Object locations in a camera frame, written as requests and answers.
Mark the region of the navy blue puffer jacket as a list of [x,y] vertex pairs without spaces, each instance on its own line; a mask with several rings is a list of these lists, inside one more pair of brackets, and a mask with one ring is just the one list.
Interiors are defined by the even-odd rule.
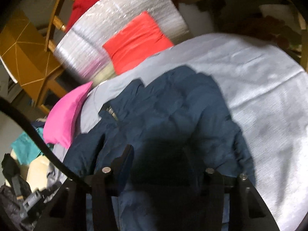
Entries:
[[241,128],[218,85],[187,66],[149,85],[133,80],[99,116],[88,133],[74,139],[64,164],[85,177],[133,146],[130,177],[113,200],[120,230],[203,230],[205,169],[255,177]]

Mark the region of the teal garment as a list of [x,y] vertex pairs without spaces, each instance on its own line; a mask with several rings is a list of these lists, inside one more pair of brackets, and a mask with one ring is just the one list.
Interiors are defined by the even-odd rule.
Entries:
[[11,147],[20,165],[29,165],[37,157],[43,155],[34,141],[25,132],[18,136],[11,144]]

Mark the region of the pink pillow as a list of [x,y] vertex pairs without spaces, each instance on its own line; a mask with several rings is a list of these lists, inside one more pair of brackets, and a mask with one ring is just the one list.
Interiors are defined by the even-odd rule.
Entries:
[[68,149],[73,142],[75,123],[92,82],[80,85],[62,97],[47,116],[43,139],[46,143],[60,144]]

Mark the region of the grey bed sheet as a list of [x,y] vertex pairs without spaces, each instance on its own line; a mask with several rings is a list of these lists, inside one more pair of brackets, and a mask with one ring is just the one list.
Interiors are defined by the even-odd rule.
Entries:
[[80,134],[100,121],[103,105],[133,80],[149,85],[181,66],[218,85],[251,153],[256,189],[279,229],[295,230],[307,214],[307,73],[274,45],[213,33],[153,55],[91,91]]

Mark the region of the red-orange pillow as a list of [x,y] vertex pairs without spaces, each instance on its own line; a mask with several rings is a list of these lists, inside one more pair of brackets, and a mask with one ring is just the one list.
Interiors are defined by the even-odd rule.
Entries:
[[148,12],[142,12],[102,46],[108,53],[115,73],[123,74],[148,57],[173,47]]

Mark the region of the silver foil insulation mat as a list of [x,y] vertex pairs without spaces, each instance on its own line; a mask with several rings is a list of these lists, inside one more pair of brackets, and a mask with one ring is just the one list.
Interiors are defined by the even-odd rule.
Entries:
[[63,36],[53,54],[78,82],[97,86],[116,75],[103,44],[142,12],[153,17],[172,43],[191,38],[171,0],[99,0]]

